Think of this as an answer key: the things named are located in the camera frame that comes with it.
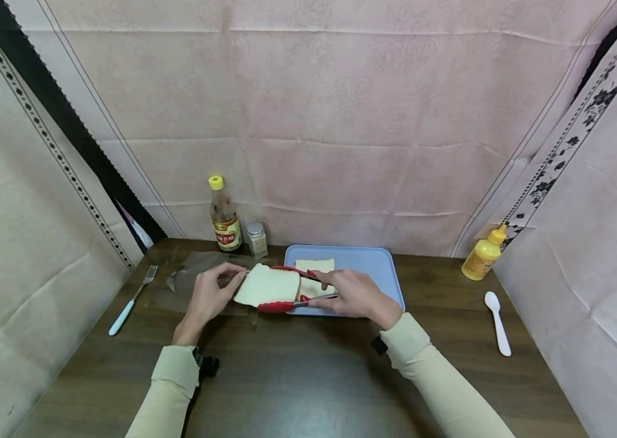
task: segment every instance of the wooden table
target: wooden table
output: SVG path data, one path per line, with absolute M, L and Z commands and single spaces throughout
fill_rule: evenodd
M 155 245 L 72 358 L 38 400 L 15 437 L 123 437 L 146 395 L 162 346 L 180 313 L 161 310 L 157 294 L 192 251 L 215 243 L 168 239 Z M 285 248 L 271 248 L 283 261 Z M 442 354 L 503 417 L 517 438 L 586 437 L 503 287 L 460 273 L 461 260 L 394 255 L 406 310 Z M 153 284 L 118 335 L 106 332 L 150 264 Z M 486 291 L 496 291 L 512 357 L 498 353 Z M 369 346 L 368 321 L 260 315 L 221 316 L 199 345 L 221 368 L 202 382 L 188 437 L 436 437 L 438 429 L 413 385 Z

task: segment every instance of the plastic tray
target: plastic tray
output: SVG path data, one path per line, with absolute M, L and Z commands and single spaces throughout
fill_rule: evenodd
M 396 275 L 391 253 L 383 248 L 329 247 L 316 245 L 291 245 L 284 256 L 285 266 L 294 266 L 296 260 L 335 259 L 335 269 L 353 269 L 369 274 L 374 283 L 405 310 L 403 292 Z M 332 310 L 298 308 L 290 315 L 340 316 Z

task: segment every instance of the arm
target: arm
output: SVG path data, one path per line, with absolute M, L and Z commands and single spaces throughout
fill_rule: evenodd
M 393 367 L 418 388 L 437 423 L 449 438 L 512 438 L 496 411 L 430 343 L 430 337 L 395 301 L 384 295 L 367 274 L 349 270 L 316 272 L 340 293 L 315 300 L 351 318 L 369 318 L 382 328 Z
M 220 288 L 218 277 L 235 272 L 229 285 Z M 128 429 L 126 438 L 179 438 L 184 429 L 189 400 L 199 386 L 199 366 L 194 345 L 206 323 L 215 318 L 233 298 L 243 281 L 245 268 L 224 263 L 196 278 L 187 314 L 176 327 L 173 345 L 166 346 L 157 359 L 150 389 Z
M 381 338 L 391 364 L 415 384 L 447 437 L 512 438 L 496 411 L 430 343 L 410 313 Z

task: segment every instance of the yellow squeeze bottle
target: yellow squeeze bottle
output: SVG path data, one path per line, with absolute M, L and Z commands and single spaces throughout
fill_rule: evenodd
M 481 239 L 471 249 L 461 265 L 461 273 L 474 281 L 483 280 L 493 263 L 500 258 L 500 244 L 505 240 L 505 225 L 491 231 L 487 239 Z

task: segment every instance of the long-sleeve shirt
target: long-sleeve shirt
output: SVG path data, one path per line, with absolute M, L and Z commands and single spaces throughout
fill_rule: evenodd
M 381 332 L 391 365 L 409 379 L 449 438 L 514 438 L 491 405 L 432 345 L 410 313 Z M 193 347 L 162 349 L 127 438 L 179 438 L 199 384 Z

